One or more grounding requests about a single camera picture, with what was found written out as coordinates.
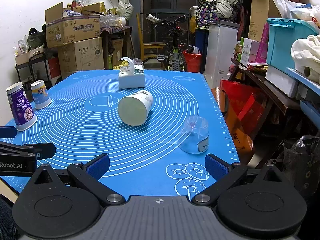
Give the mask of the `purple paper cup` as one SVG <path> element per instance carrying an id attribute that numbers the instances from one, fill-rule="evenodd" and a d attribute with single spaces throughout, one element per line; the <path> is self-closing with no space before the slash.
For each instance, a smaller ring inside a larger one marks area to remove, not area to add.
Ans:
<path id="1" fill-rule="evenodd" d="M 28 101 L 22 83 L 17 82 L 9 86 L 6 92 L 16 129 L 22 132 L 33 126 L 37 121 L 37 116 Z"/>

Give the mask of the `small blue white paper cup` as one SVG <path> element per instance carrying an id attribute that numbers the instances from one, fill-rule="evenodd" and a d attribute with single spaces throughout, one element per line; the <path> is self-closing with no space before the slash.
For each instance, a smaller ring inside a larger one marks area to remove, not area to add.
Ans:
<path id="1" fill-rule="evenodd" d="M 44 80 L 38 80 L 32 83 L 31 92 L 36 109 L 43 109 L 51 104 L 52 100 L 48 94 Z"/>

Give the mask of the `lower cardboard box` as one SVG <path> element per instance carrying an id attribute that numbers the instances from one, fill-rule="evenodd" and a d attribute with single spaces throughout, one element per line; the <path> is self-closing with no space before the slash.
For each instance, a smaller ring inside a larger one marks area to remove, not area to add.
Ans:
<path id="1" fill-rule="evenodd" d="M 104 69 L 101 37 L 59 46 L 57 53 L 63 79 L 78 71 Z"/>

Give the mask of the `clear plastic cup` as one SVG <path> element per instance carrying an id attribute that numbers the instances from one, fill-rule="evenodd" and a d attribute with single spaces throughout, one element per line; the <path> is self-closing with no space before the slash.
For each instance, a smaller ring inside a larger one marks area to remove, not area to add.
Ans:
<path id="1" fill-rule="evenodd" d="M 189 116 L 185 119 L 178 135 L 177 145 L 189 154 L 203 154 L 209 147 L 209 124 L 200 116 Z"/>

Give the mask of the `wooden chair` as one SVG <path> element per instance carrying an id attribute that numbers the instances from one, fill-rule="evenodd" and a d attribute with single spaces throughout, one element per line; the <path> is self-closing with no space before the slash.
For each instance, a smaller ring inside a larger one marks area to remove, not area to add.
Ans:
<path id="1" fill-rule="evenodd" d="M 139 37 L 140 59 L 143 62 L 147 62 L 150 59 L 156 59 L 159 55 L 159 52 L 163 51 L 166 45 L 164 42 L 144 42 L 140 23 L 140 14 L 136 14 L 136 19 Z"/>

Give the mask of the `red shopping bag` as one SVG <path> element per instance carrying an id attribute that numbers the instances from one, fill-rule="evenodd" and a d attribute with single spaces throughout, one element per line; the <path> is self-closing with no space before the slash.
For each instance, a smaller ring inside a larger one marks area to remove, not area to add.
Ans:
<path id="1" fill-rule="evenodd" d="M 266 111 L 267 97 L 259 87 L 221 80 L 212 94 L 224 116 L 240 162 L 248 164 L 254 154 L 252 135 Z"/>

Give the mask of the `white printed paper cup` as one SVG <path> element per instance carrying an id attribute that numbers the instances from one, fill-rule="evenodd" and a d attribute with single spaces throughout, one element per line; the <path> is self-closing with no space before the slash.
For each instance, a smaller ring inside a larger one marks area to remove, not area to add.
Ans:
<path id="1" fill-rule="evenodd" d="M 140 90 L 120 99 L 119 117 L 127 125 L 140 126 L 146 122 L 152 104 L 152 94 L 147 90 Z"/>

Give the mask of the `upper cardboard box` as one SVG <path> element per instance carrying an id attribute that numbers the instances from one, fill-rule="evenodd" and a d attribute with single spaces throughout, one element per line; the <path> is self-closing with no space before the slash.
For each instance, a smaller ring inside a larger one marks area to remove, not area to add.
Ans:
<path id="1" fill-rule="evenodd" d="M 98 14 L 68 16 L 62 2 L 45 10 L 45 20 L 48 48 L 100 36 Z"/>

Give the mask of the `white cloth bundle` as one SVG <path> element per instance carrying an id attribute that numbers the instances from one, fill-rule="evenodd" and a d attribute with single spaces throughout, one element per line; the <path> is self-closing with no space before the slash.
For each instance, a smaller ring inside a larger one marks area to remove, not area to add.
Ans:
<path id="1" fill-rule="evenodd" d="M 296 40 L 291 47 L 291 57 L 295 70 L 307 79 L 319 84 L 320 74 L 320 35 L 309 35 Z"/>

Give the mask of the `teal plastic storage bin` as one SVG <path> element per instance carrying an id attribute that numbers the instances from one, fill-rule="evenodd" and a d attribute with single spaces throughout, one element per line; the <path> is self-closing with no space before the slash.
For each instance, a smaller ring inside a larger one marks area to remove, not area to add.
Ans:
<path id="1" fill-rule="evenodd" d="M 286 72 L 287 68 L 295 68 L 291 57 L 292 44 L 310 35 L 318 35 L 319 28 L 304 20 L 268 18 L 269 37 L 266 62 L 269 66 Z"/>

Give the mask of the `black metal cart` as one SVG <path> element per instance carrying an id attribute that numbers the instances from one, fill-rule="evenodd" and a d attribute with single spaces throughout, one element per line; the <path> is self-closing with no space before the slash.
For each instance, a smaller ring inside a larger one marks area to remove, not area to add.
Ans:
<path id="1" fill-rule="evenodd" d="M 17 61 L 23 61 L 15 65 L 18 81 L 24 84 L 24 87 L 30 88 L 33 81 L 44 80 L 47 88 L 54 85 L 49 65 L 50 57 L 45 52 L 37 51 L 33 55 L 22 55 L 16 58 Z"/>

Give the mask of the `tall brown cardboard box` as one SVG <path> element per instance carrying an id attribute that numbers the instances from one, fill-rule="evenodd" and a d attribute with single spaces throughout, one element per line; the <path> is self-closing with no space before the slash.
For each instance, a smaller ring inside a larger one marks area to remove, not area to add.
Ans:
<path id="1" fill-rule="evenodd" d="M 248 38 L 260 42 L 268 18 L 281 18 L 273 0 L 252 0 Z"/>

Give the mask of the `white chest freezer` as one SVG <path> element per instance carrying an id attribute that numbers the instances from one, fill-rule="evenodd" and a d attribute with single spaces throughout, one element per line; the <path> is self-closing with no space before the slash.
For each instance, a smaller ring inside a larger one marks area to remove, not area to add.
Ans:
<path id="1" fill-rule="evenodd" d="M 220 80 L 228 80 L 231 58 L 238 42 L 239 24 L 219 20 L 209 27 L 204 77 L 210 89 L 219 87 Z"/>

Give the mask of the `white tissue box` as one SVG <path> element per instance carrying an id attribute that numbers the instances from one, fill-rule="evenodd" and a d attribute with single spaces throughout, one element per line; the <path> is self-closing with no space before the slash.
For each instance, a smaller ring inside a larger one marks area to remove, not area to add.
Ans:
<path id="1" fill-rule="evenodd" d="M 144 88 L 145 74 L 143 61 L 138 58 L 122 57 L 118 83 L 119 89 Z"/>

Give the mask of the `red bucket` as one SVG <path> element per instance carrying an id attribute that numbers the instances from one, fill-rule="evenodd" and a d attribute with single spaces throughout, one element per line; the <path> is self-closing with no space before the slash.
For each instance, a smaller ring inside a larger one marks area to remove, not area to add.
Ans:
<path id="1" fill-rule="evenodd" d="M 187 63 L 187 71 L 192 73 L 199 73 L 202 62 L 202 55 L 190 54 L 186 51 L 183 52 L 183 55 Z"/>

